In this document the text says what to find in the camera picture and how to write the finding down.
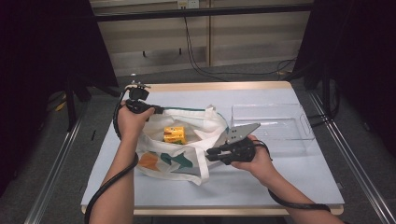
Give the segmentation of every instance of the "metal rail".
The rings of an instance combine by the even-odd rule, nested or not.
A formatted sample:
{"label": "metal rail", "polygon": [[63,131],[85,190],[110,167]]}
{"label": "metal rail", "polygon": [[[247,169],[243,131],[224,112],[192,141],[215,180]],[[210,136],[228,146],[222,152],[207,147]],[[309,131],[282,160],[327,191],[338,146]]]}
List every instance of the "metal rail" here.
{"label": "metal rail", "polygon": [[45,210],[47,209],[47,205],[50,202],[50,197],[55,188],[55,183],[58,180],[58,177],[64,167],[64,162],[67,158],[67,155],[72,147],[74,140],[78,134],[78,129],[81,124],[81,120],[84,117],[89,102],[83,104],[81,108],[81,115],[74,125],[73,129],[67,133],[66,138],[64,139],[64,143],[58,153],[58,156],[55,162],[52,165],[52,168],[49,172],[49,175],[44,183],[43,187],[40,190],[39,195],[35,199],[35,203],[33,204],[27,218],[25,219],[25,224],[38,224],[41,221],[41,218],[44,215]]}
{"label": "metal rail", "polygon": [[202,17],[202,16],[222,16],[222,15],[240,15],[240,14],[258,14],[258,13],[278,13],[278,12],[298,12],[310,11],[313,4],[295,4],[295,5],[275,5],[264,7],[209,7],[193,8],[185,10],[162,10],[146,11],[131,13],[104,13],[96,14],[96,21],[132,21],[148,19],[166,19],[166,18],[184,18],[184,17]]}
{"label": "metal rail", "polygon": [[347,140],[341,134],[335,122],[325,116],[326,112],[322,108],[323,103],[321,102],[320,97],[313,92],[310,92],[310,97],[319,114],[323,116],[323,120],[327,121],[325,123],[327,129],[332,135],[332,138],[334,139],[335,143],[343,154],[346,163],[348,164],[353,175],[356,177],[358,183],[361,185],[361,189],[366,194],[367,199],[371,203],[382,223],[395,224],[396,219],[394,215],[390,212],[387,202],[384,200],[379,190],[375,187],[370,177],[364,171],[363,167],[359,163],[359,160],[353,153],[352,148],[347,143]]}

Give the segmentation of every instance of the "clear plastic container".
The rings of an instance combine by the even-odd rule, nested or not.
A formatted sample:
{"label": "clear plastic container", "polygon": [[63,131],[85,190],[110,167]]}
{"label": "clear plastic container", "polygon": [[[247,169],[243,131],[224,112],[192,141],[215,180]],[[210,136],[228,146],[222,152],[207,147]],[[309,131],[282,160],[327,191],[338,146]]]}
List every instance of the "clear plastic container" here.
{"label": "clear plastic container", "polygon": [[303,107],[289,105],[233,105],[232,125],[260,123],[252,134],[269,148],[271,156],[304,155],[315,139]]}

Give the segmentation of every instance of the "white tote bag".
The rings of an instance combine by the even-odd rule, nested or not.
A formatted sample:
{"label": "white tote bag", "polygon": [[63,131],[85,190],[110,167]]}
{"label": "white tote bag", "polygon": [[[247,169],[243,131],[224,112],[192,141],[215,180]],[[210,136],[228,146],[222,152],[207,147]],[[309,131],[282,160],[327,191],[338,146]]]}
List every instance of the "white tote bag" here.
{"label": "white tote bag", "polygon": [[[163,141],[165,127],[184,127],[187,144]],[[138,170],[148,176],[188,180],[196,185],[209,178],[205,152],[225,142],[226,120],[214,106],[207,109],[165,108],[163,114],[152,115],[139,136],[136,152]]]}

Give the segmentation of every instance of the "black cable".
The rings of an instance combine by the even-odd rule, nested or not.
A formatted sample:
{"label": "black cable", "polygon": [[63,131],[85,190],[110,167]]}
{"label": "black cable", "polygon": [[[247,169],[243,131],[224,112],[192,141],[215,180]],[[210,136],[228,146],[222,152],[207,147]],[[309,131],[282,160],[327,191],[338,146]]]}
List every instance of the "black cable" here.
{"label": "black cable", "polygon": [[272,161],[273,159],[271,158],[270,150],[268,149],[268,146],[265,145],[265,143],[262,140],[253,140],[252,142],[259,142],[259,144],[254,144],[254,147],[264,147],[267,150],[268,157]]}
{"label": "black cable", "polygon": [[277,203],[280,205],[283,205],[285,207],[289,208],[295,208],[295,209],[308,209],[308,210],[325,210],[328,212],[331,212],[329,206],[323,203],[289,203],[286,201],[283,201],[282,199],[278,198],[271,190],[268,189],[268,192],[270,193],[271,198],[274,199]]}
{"label": "black cable", "polygon": [[[189,52],[189,57],[190,57],[190,64],[192,66],[192,68],[200,75],[205,76],[205,77],[213,77],[210,75],[249,75],[249,76],[263,76],[263,75],[271,75],[271,74],[276,74],[278,73],[280,70],[286,68],[291,62],[295,61],[296,58],[294,59],[289,59],[289,60],[285,60],[282,62],[279,62],[277,65],[277,69],[275,71],[272,72],[265,72],[265,73],[238,73],[238,72],[209,72],[204,70],[203,68],[201,68],[200,66],[198,66],[197,62],[195,61],[194,58],[194,54],[193,54],[193,50],[192,50],[192,44],[191,44],[191,38],[190,38],[190,31],[189,31],[189,26],[187,24],[187,19],[184,18],[184,22],[185,22],[185,26],[186,26],[186,38],[187,38],[187,49]],[[286,63],[284,66],[282,66],[281,68],[279,68],[279,66],[284,63],[284,62],[288,62]],[[219,78],[219,77],[213,77],[222,81],[227,81],[225,79]]]}
{"label": "black cable", "polygon": [[309,70],[310,68],[312,68],[313,66],[315,66],[317,64],[318,64],[318,62],[310,62],[309,64],[300,68],[299,70],[293,71],[291,74],[287,75],[286,77],[283,77],[282,80],[290,82],[293,79],[303,77],[307,70]]}
{"label": "black cable", "polygon": [[338,114],[339,108],[340,108],[340,101],[341,101],[341,95],[340,95],[340,91],[339,88],[337,86],[335,86],[335,92],[334,92],[334,96],[332,98],[332,103],[335,105],[335,108],[331,111],[331,114],[323,114],[323,115],[314,115],[314,116],[308,116],[309,119],[313,119],[313,118],[322,118],[324,119],[321,122],[318,123],[314,123],[311,124],[312,128],[318,127],[332,119],[335,119],[335,117]]}
{"label": "black cable", "polygon": [[113,126],[114,126],[114,131],[116,132],[117,136],[119,137],[119,139],[121,139],[121,134],[120,134],[120,130],[119,130],[119,111],[122,108],[121,102],[122,99],[126,93],[126,89],[122,91],[121,95],[120,95],[120,99],[116,104],[116,108],[114,109],[113,112]]}
{"label": "black cable", "polygon": [[132,162],[131,165],[127,166],[125,169],[120,171],[118,174],[114,175],[111,177],[104,185],[102,185],[99,190],[96,191],[96,193],[92,196],[90,202],[88,203],[87,209],[85,211],[85,217],[84,217],[84,223],[89,224],[90,223],[90,217],[91,217],[91,212],[93,205],[96,203],[96,201],[99,199],[99,197],[105,193],[105,191],[110,188],[114,183],[116,183],[119,179],[121,179],[123,176],[128,174],[132,169],[136,167],[136,165],[139,163],[139,157],[137,154],[134,154],[134,161]]}

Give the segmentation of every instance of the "electrical outlet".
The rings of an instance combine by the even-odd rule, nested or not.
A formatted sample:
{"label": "electrical outlet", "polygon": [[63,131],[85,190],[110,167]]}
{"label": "electrical outlet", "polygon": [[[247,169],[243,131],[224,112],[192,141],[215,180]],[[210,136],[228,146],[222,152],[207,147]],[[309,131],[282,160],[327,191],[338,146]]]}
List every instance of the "electrical outlet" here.
{"label": "electrical outlet", "polygon": [[189,0],[188,8],[199,8],[199,0]]}
{"label": "electrical outlet", "polygon": [[178,9],[187,9],[189,8],[189,2],[187,0],[179,0],[177,1]]}

